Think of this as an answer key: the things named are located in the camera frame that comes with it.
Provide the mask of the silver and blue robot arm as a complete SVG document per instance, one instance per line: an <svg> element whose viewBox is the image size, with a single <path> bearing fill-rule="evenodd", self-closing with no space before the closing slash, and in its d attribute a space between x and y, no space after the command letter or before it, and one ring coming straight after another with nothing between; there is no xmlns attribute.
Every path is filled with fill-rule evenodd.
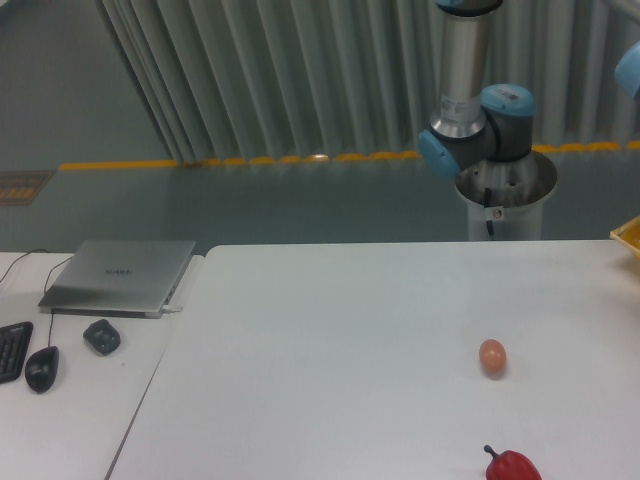
<svg viewBox="0 0 640 480"><path fill-rule="evenodd" d="M439 92L418 149L438 175L510 164L534 143L639 132L636 1L440 1Z"/></svg>

